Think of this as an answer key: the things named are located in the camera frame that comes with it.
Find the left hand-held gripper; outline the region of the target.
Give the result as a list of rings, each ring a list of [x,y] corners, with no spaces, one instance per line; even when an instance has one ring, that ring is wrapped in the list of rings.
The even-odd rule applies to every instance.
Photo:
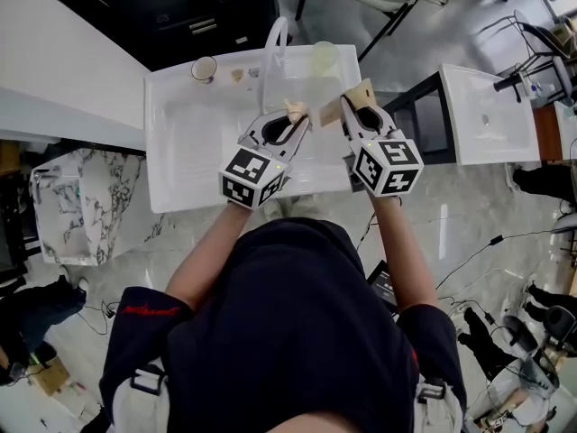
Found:
[[[276,196],[289,179],[291,160],[309,126],[308,115],[302,115],[295,123],[285,110],[259,115],[239,137],[240,145],[218,172],[220,195],[250,210]],[[267,144],[269,149],[246,147]]]

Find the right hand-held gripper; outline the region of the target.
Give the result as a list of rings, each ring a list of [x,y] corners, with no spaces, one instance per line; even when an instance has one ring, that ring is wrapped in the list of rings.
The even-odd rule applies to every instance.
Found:
[[[412,139],[396,129],[391,116],[378,106],[355,108],[340,96],[343,133],[352,153],[344,158],[353,192],[366,189],[375,198],[408,194],[424,169]],[[377,135],[366,139],[367,134]]]

